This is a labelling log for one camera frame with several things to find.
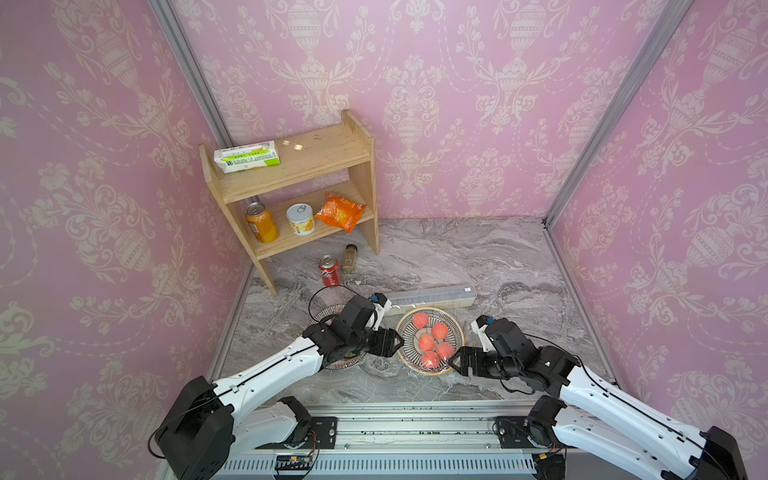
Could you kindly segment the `cream plastic wrap dispenser box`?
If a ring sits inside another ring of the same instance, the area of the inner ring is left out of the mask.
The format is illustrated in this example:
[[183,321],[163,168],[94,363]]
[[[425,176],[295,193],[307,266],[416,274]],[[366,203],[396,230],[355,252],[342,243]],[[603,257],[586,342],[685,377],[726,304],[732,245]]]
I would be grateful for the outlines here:
[[470,284],[433,287],[398,292],[386,292],[392,308],[388,315],[405,315],[420,308],[455,309],[472,306],[477,292]]

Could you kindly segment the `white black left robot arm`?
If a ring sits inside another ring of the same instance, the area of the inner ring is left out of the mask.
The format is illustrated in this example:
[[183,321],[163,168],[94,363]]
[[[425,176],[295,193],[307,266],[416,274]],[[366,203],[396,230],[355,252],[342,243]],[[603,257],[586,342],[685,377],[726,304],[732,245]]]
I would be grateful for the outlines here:
[[229,377],[190,380],[147,440],[149,453],[179,479],[210,479],[233,455],[266,444],[301,445],[311,438],[311,416],[294,397],[264,404],[328,366],[368,353],[390,358],[403,345],[382,328],[391,302],[382,293],[353,296],[335,317],[310,324],[287,347]]

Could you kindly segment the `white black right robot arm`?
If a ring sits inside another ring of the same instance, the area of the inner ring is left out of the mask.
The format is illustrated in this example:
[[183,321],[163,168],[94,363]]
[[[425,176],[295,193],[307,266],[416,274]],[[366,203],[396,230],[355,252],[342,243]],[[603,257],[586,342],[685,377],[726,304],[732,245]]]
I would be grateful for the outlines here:
[[523,429],[546,449],[586,451],[640,479],[745,479],[736,439],[676,420],[622,391],[550,341],[536,345],[506,318],[478,317],[481,341],[463,346],[450,367],[467,377],[523,381],[541,396]]

